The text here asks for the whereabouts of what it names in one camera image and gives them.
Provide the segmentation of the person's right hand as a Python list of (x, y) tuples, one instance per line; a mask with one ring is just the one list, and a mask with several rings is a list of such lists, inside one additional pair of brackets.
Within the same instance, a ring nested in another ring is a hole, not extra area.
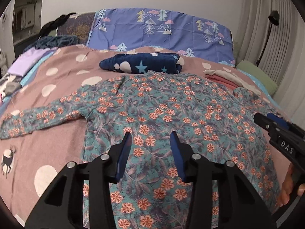
[(282, 183), (281, 192), (278, 196), (277, 202), (280, 207), (286, 205), (290, 200), (290, 194), (292, 193), (294, 187), (293, 178), (292, 178), (294, 170), (295, 168), (291, 163), (288, 167), (288, 171), (286, 173), (284, 182)]

